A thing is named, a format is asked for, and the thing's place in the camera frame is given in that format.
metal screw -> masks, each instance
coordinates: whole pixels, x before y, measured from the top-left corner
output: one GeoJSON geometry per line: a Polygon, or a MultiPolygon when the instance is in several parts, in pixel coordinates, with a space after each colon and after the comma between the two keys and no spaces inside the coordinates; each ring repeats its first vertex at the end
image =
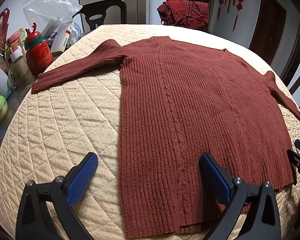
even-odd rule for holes
{"type": "Polygon", "coordinates": [[[240,177],[236,177],[236,178],[234,178],[234,183],[241,184],[242,183],[242,179],[240,177]]]}
{"type": "Polygon", "coordinates": [[[55,182],[57,182],[57,183],[63,182],[63,176],[56,177],[55,182]]]}
{"type": "Polygon", "coordinates": [[[269,181],[265,181],[264,184],[266,187],[271,187],[271,183],[269,181]]]}
{"type": "Polygon", "coordinates": [[[34,181],[33,181],[32,179],[31,179],[31,180],[28,180],[27,183],[26,183],[26,185],[27,185],[27,186],[32,186],[33,182],[34,182],[34,181]]]}

plaid shirt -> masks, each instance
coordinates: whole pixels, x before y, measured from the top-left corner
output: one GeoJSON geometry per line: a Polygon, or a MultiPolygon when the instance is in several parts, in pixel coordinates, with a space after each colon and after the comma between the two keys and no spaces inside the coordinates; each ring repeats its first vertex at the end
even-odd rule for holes
{"type": "Polygon", "coordinates": [[[167,0],[157,8],[163,25],[198,29],[209,23],[209,4],[185,0],[167,0]]]}

ribbed knit sweater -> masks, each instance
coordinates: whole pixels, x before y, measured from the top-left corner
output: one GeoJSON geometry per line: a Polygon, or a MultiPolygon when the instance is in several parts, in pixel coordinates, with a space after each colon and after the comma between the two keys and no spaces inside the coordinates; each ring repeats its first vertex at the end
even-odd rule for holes
{"type": "Polygon", "coordinates": [[[119,195],[127,237],[197,232],[218,218],[199,170],[210,152],[232,176],[295,182],[291,140],[276,100],[300,112],[275,84],[226,49],[152,37],[119,46],[103,42],[91,55],[40,74],[32,93],[116,63],[122,81],[119,195]]]}

quilted tablecloth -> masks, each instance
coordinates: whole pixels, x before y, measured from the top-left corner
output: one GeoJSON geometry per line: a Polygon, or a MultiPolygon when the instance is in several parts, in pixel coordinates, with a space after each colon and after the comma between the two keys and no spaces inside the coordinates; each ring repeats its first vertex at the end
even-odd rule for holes
{"type": "MultiPolygon", "coordinates": [[[[89,55],[108,39],[114,39],[123,46],[152,36],[169,36],[174,40],[211,48],[226,48],[262,74],[272,70],[247,48],[204,32],[161,25],[102,25],[62,54],[46,71],[89,55]]],[[[26,95],[0,149],[0,224],[12,237],[15,236],[18,206],[25,183],[29,179],[36,183],[50,182],[58,175],[65,175],[92,151],[98,155],[99,166],[82,201],[74,206],[74,210],[94,239],[126,239],[117,179],[121,95],[119,74],[119,70],[105,73],[95,69],[49,90],[26,95]]],[[[275,76],[279,89],[293,100],[283,82],[275,76]]],[[[279,107],[291,141],[300,139],[300,121],[285,107],[279,107]]],[[[298,215],[300,184],[285,187],[276,198],[282,236],[285,236],[298,215]]],[[[48,203],[48,207],[60,235],[67,239],[53,205],[48,203]]],[[[245,216],[240,215],[229,239],[237,236],[245,216]]],[[[144,239],[201,240],[205,234],[164,235],[144,239]]]]}

gray table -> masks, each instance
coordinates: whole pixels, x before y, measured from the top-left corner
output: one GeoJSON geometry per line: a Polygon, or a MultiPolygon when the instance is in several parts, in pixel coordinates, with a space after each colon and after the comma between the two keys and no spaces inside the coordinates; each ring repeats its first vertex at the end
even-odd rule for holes
{"type": "Polygon", "coordinates": [[[5,118],[0,122],[0,147],[13,116],[15,115],[18,107],[20,106],[22,100],[25,98],[30,88],[31,85],[26,85],[19,90],[13,91],[8,97],[8,112],[5,118]]]}

